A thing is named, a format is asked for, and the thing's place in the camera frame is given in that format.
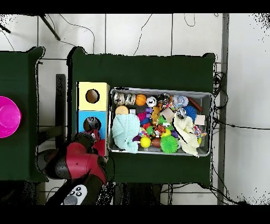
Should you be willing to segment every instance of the gray bin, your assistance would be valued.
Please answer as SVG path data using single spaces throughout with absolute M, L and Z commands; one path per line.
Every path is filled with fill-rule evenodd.
M 149 96 L 158 96 L 162 93 L 167 93 L 169 95 L 182 95 L 186 97 L 191 97 L 194 99 L 201 107 L 202 112 L 200 113 L 197 111 L 200 115 L 206 116 L 206 124 L 204 127 L 204 131 L 207 133 L 205 137 L 202 138 L 202 142 L 199 148 L 197 148 L 197 152 L 199 156 L 207 156 L 210 153 L 211 148 L 211 128 L 212 128 L 212 117 L 213 117 L 213 96 L 210 93 L 207 92 L 188 92 L 188 91 L 173 91 L 173 90 L 158 90 L 158 89 L 136 89 L 136 88 L 117 88 L 114 87 L 110 90 L 109 93 L 109 122 L 108 122 L 108 140 L 107 145 L 108 149 L 112 152 L 121 152 L 126 153 L 127 151 L 119 149 L 113 141 L 112 138 L 112 123 L 113 119 L 115 117 L 115 109 L 117 108 L 117 105 L 113 101 L 113 96 L 116 92 L 124 93 L 124 96 L 126 98 L 127 94 L 144 94 L 146 97 Z M 144 106 L 138 106 L 134 104 L 133 106 L 128 105 L 129 109 L 136 109 L 136 115 L 138 113 L 142 113 L 145 111 L 147 105 Z M 159 154 L 159 155 L 190 155 L 185 153 L 182 149 L 177 150 L 175 153 L 164 153 L 160 148 L 156 148 L 153 146 L 150 146 L 148 148 L 139 147 L 138 153 L 146 153 L 146 154 Z

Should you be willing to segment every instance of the green spiky ball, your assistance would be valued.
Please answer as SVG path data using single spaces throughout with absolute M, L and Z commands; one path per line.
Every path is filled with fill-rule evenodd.
M 165 153 L 175 153 L 178 148 L 177 139 L 171 135 L 161 138 L 160 148 Z

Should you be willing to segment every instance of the dark green tablecloth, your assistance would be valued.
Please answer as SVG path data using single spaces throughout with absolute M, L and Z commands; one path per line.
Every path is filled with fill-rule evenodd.
M 76 82 L 106 82 L 111 87 L 133 87 L 213 92 L 213 54 L 188 56 L 122 56 L 85 54 L 81 47 L 69 53 L 69 108 L 72 134 L 76 131 Z M 116 182 L 186 183 L 210 185 L 210 155 L 194 156 L 110 153 Z M 114 170 L 107 163 L 109 178 Z
M 44 48 L 0 51 L 0 96 L 13 100 L 22 113 L 17 131 L 0 138 L 0 180 L 46 181 L 35 166 L 37 145 L 36 63 Z

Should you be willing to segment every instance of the pink bowl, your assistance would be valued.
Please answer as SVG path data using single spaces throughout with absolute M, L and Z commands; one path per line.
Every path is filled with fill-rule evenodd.
M 21 122 L 21 112 L 15 102 L 0 96 L 0 138 L 12 135 Z

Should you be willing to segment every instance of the white tile floor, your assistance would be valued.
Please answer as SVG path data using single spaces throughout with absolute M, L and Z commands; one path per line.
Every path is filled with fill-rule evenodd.
M 104 14 L 62 14 L 73 24 L 85 26 L 94 33 L 94 53 L 105 53 L 105 15 Z M 106 53 L 133 55 L 140 45 L 136 55 L 170 55 L 171 52 L 171 14 L 153 14 L 143 27 L 150 14 L 107 14 Z M 186 21 L 194 24 L 194 14 L 186 13 Z M 93 53 L 93 35 L 81 27 L 68 24 L 59 14 L 50 14 L 55 30 L 64 42 L 84 47 L 87 53 Z M 195 26 L 186 24 L 184 14 L 173 15 L 173 55 L 197 55 L 213 52 L 217 62 L 221 61 L 222 15 L 216 17 L 210 14 L 195 14 Z M 33 46 L 46 48 L 45 59 L 66 59 L 72 45 L 61 43 L 41 19 L 23 15 L 0 16 L 0 23 L 12 31 L 5 33 L 15 51 L 26 51 Z M 12 51 L 5 35 L 0 32 L 0 50 Z M 39 65 L 40 93 L 40 125 L 55 123 L 55 75 L 68 76 L 65 60 L 42 60 Z M 214 135 L 214 166 L 217 170 L 218 134 Z M 55 148 L 54 141 L 43 143 L 39 150 Z M 40 204 L 44 204 L 51 188 L 61 186 L 64 180 L 50 180 L 40 184 Z M 213 184 L 217 187 L 217 177 Z M 217 200 L 209 190 L 202 189 L 197 184 L 191 184 L 175 189 L 173 204 L 217 204 Z M 161 194 L 161 203 L 167 204 L 167 193 Z

